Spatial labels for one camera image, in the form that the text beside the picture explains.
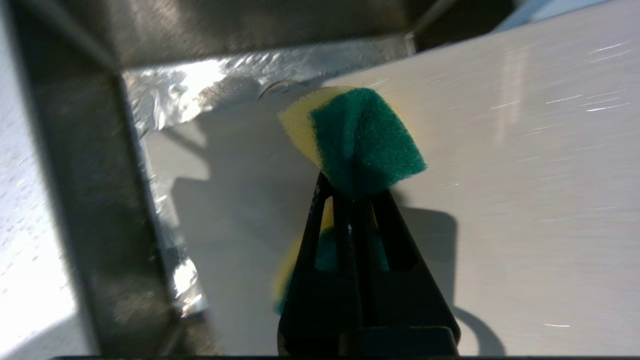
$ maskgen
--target white surface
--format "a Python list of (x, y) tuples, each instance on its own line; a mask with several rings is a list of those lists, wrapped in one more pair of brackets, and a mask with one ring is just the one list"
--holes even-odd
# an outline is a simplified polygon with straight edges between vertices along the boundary
[[(455, 254), (424, 257), (454, 289), (461, 354), (640, 352), (638, 18), (617, 0), (331, 81), (377, 89), (428, 160), (397, 191), (457, 221)], [(284, 103), (145, 138), (230, 354), (275, 353), (270, 282), (316, 179)]]
[(89, 354), (0, 2), (0, 359)]

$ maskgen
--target metal sheet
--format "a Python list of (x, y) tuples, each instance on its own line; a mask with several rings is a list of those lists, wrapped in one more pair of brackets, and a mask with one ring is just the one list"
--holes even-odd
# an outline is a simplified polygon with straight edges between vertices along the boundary
[[(639, 15), (612, 1), (329, 82), (379, 90), (429, 162), (396, 196), (461, 354), (640, 352)], [(144, 139), (229, 354), (275, 352), (270, 282), (317, 174), (275, 120), (292, 97)]]

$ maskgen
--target aluminum foil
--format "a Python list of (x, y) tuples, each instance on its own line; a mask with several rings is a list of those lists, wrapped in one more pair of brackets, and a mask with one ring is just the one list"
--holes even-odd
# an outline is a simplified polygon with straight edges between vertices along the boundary
[(265, 91), (398, 60), (415, 52), (405, 35), (221, 56), (132, 69), (122, 75), (140, 137)]
[(127, 70), (122, 74), (140, 141), (160, 250), (181, 316), (207, 307), (196, 266), (178, 229), (170, 185), (156, 180), (145, 151), (145, 135), (196, 118), (222, 106), (255, 102), (266, 92), (315, 79), (328, 79), (415, 52), (405, 35), (306, 45), (221, 56), (194, 63)]

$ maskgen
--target scratch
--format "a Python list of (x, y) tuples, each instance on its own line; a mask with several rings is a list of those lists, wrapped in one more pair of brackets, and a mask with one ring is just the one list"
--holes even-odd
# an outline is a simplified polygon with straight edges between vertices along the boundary
[(375, 83), (375, 84), (371, 84), (371, 85), (369, 85), (369, 87), (374, 87), (374, 86), (376, 86), (376, 85), (380, 85), (380, 84), (384, 83), (384, 82), (385, 82), (385, 81), (387, 81), (387, 80), (389, 80), (389, 78), (383, 79), (383, 80), (381, 80), (381, 81), (379, 81), (379, 82), (377, 82), (377, 83)]
[(607, 101), (613, 101), (613, 100), (617, 100), (620, 97), (614, 97), (613, 99), (609, 99), (609, 100), (602, 100), (602, 101), (596, 101), (596, 102), (590, 102), (588, 104), (582, 104), (581, 106), (589, 106), (589, 105), (593, 105), (593, 104), (600, 104), (601, 102), (607, 102)]
[(566, 177), (566, 175), (558, 175), (558, 176), (547, 176), (547, 177), (539, 177), (538, 180), (551, 180), (551, 179), (559, 179), (561, 177)]
[(630, 52), (631, 52), (631, 50), (627, 50), (627, 51), (623, 51), (622, 53), (618, 53), (618, 54), (615, 54), (615, 55), (607, 56), (606, 58), (600, 58), (600, 59), (596, 59), (596, 60), (589, 61), (589, 62), (590, 63), (594, 63), (594, 62), (597, 62), (597, 61), (600, 61), (600, 60), (611, 59), (611, 58), (615, 58), (616, 56), (624, 55), (624, 54), (627, 54), (627, 53), (630, 53)]
[(535, 159), (540, 159), (539, 156), (536, 156), (535, 158), (529, 158), (529, 159), (522, 159), (522, 160), (518, 160), (516, 161), (517, 163), (523, 162), (523, 161), (529, 161), (529, 160), (535, 160)]
[(603, 147), (604, 145), (596, 145), (596, 146), (589, 146), (589, 147), (579, 147), (578, 149), (571, 149), (571, 151), (580, 151), (580, 150), (588, 150), (588, 149), (597, 149), (599, 147)]
[(460, 185), (459, 183), (455, 182), (455, 181), (451, 181), (450, 183), (446, 183), (446, 184), (438, 184), (438, 185), (433, 185), (434, 188), (437, 188), (439, 186), (446, 186), (448, 188), (452, 187), (452, 186), (456, 186), (456, 185)]
[(513, 50), (510, 50), (510, 51), (507, 51), (507, 52), (506, 52), (506, 53), (504, 53), (504, 54), (505, 54), (505, 55), (508, 55), (508, 54), (511, 54), (511, 53), (515, 53), (515, 52), (517, 52), (517, 51), (524, 50), (524, 49), (528, 48), (528, 47), (529, 47), (529, 46), (531, 46), (531, 45), (527, 45), (527, 46), (519, 47), (518, 49), (513, 49)]
[(551, 160), (549, 161), (550, 163), (555, 163), (558, 161), (566, 161), (566, 160), (571, 160), (571, 159), (575, 159), (575, 156), (565, 156), (563, 158), (559, 158), (559, 159), (555, 159), (555, 160)]
[(494, 106), (492, 108), (489, 108), (489, 110), (495, 110), (495, 109), (503, 108), (505, 106), (513, 105), (513, 104), (516, 104), (518, 102), (520, 102), (520, 100), (516, 100), (516, 101), (510, 102), (509, 104)]
[(619, 105), (614, 105), (614, 106), (607, 106), (606, 108), (595, 108), (595, 109), (590, 109), (587, 111), (598, 111), (598, 110), (606, 110), (606, 109), (612, 109), (612, 108), (617, 108), (618, 106), (624, 106), (624, 105), (629, 105), (631, 102), (625, 102), (624, 104), (619, 104)]
[(625, 91), (625, 90), (626, 90), (626, 89), (620, 89), (620, 90), (618, 90), (618, 91), (606, 92), (606, 93), (604, 93), (604, 94), (598, 94), (598, 95), (594, 95), (594, 96), (587, 96), (587, 97), (585, 97), (585, 99), (593, 99), (594, 97), (598, 97), (598, 96), (605, 96), (605, 95), (617, 94), (617, 93), (619, 93), (619, 92), (623, 92), (623, 91)]
[(558, 99), (558, 100), (553, 100), (553, 101), (547, 101), (547, 102), (545, 102), (545, 104), (552, 104), (553, 102), (558, 102), (558, 101), (565, 101), (565, 100), (575, 99), (576, 97), (580, 97), (580, 96), (583, 96), (583, 95), (584, 95), (584, 94), (580, 94), (580, 95), (576, 95), (576, 96), (565, 97), (564, 99)]
[(599, 51), (603, 51), (603, 50), (607, 50), (607, 49), (613, 49), (614, 47), (620, 46), (620, 45), (624, 45), (624, 44), (628, 43), (629, 41), (621, 42), (620, 44), (616, 44), (616, 45), (612, 45), (612, 46), (603, 47), (602, 49), (591, 51), (591, 52), (589, 52), (589, 54), (597, 53)]
[(543, 127), (536, 127), (535, 129), (533, 129), (533, 131), (535, 131), (535, 130), (544, 130), (544, 129), (548, 129), (548, 128), (550, 128), (550, 127), (556, 127), (556, 126), (560, 126), (560, 124), (549, 125), (549, 126), (543, 126)]
[(571, 220), (570, 218), (552, 218), (547, 220), (540, 220), (541, 222), (556, 222), (556, 221), (567, 221)]

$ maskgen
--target sponge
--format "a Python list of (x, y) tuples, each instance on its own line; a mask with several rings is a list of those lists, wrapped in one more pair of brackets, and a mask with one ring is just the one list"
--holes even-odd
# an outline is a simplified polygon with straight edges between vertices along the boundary
[(426, 169), (393, 109), (369, 88), (316, 90), (278, 114), (293, 144), (352, 199)]

